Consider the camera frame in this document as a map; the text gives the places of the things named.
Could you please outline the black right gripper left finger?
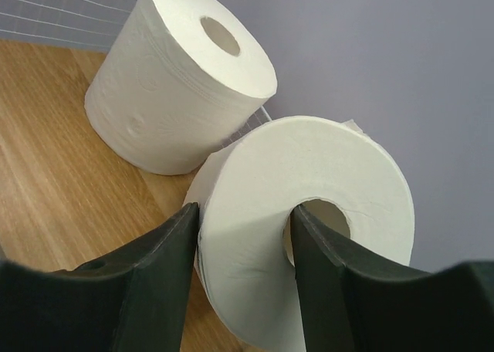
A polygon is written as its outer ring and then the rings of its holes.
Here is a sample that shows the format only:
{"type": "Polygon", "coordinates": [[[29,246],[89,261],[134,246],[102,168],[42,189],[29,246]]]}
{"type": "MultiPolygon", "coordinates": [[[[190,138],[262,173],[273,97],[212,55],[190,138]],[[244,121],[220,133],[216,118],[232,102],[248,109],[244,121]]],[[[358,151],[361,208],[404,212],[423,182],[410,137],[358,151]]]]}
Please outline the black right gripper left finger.
{"type": "Polygon", "coordinates": [[[1,262],[3,351],[177,351],[199,207],[74,270],[1,262]]]}

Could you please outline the large white paper towel roll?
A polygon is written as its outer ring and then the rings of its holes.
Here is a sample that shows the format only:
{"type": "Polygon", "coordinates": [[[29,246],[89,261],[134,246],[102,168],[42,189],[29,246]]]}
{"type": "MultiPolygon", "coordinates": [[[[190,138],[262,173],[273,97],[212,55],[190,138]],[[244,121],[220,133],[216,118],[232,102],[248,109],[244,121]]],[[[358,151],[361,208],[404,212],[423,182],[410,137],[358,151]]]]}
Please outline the large white paper towel roll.
{"type": "Polygon", "coordinates": [[[120,157],[186,174],[276,94],[276,71],[217,0],[137,0],[85,96],[120,157]]]}

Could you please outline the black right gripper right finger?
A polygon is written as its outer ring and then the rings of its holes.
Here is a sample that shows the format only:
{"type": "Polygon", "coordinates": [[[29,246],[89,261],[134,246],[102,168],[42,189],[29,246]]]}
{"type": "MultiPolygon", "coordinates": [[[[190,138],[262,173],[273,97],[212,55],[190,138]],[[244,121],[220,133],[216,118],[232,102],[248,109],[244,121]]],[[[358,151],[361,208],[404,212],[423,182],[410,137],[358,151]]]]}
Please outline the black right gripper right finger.
{"type": "Polygon", "coordinates": [[[493,264],[428,273],[400,265],[292,213],[292,247],[309,351],[491,351],[493,264]]]}

